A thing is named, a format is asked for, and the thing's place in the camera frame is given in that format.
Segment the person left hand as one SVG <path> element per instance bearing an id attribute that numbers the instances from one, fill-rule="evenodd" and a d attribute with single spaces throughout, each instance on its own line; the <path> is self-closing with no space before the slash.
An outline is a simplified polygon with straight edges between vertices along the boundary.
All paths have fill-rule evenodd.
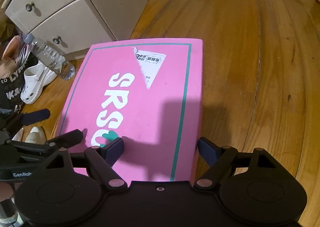
<path id="1" fill-rule="evenodd" d="M 14 194 L 11 185 L 5 182 L 0 182 L 0 202 L 10 199 Z"/>

